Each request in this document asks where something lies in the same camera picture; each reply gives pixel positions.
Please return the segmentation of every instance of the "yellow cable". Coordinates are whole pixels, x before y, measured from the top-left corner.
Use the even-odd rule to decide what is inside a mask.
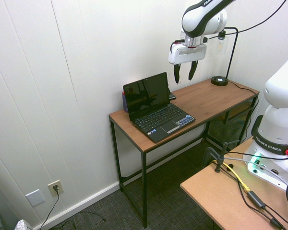
[[[251,190],[249,189],[249,187],[241,180],[241,178],[238,176],[238,174],[236,174],[236,172],[227,164],[223,163],[224,166],[226,166],[229,170],[231,170],[231,172],[236,176],[236,178],[240,181],[240,183],[242,184],[242,187],[244,189],[244,191],[246,193],[250,192]]]

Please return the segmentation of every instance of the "power outlet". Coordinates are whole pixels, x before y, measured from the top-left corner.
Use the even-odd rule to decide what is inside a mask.
[[[53,186],[55,186],[55,185],[58,186],[58,193],[64,192],[62,184],[61,184],[61,181],[58,180],[58,181],[55,181],[55,182],[53,182],[51,184],[48,184],[48,188],[49,188],[52,196],[57,196],[58,195],[57,192],[53,188]]]

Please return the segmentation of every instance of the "wall plate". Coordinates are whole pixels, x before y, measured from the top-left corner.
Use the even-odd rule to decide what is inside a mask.
[[[41,191],[39,189],[25,195],[32,206],[38,205],[45,201]]]
[[[58,193],[64,192],[62,184],[61,184],[61,181],[57,180],[57,181],[55,181],[55,182],[53,182],[51,184],[48,184],[48,188],[49,188],[52,196],[57,196],[58,195],[57,192],[53,189],[53,186],[55,186],[55,185],[58,186]]]

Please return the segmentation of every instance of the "laptop screen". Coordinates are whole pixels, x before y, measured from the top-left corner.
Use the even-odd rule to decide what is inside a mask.
[[[166,72],[132,82],[123,88],[130,120],[169,103]]]

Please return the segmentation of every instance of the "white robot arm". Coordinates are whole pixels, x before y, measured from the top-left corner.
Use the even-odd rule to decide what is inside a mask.
[[[254,134],[254,140],[246,153],[269,158],[288,158],[288,61],[264,86],[264,97],[270,103]],[[288,160],[271,160],[243,156],[245,160],[257,161],[288,181]],[[268,175],[261,168],[248,164],[248,171],[263,180],[287,190],[279,179]]]
[[[208,39],[204,35],[221,32],[227,22],[226,11],[223,10],[234,0],[187,0],[182,17],[180,40],[175,41],[168,56],[169,63],[174,65],[176,83],[179,82],[181,63],[192,62],[189,80],[192,79],[197,61],[206,54]]]

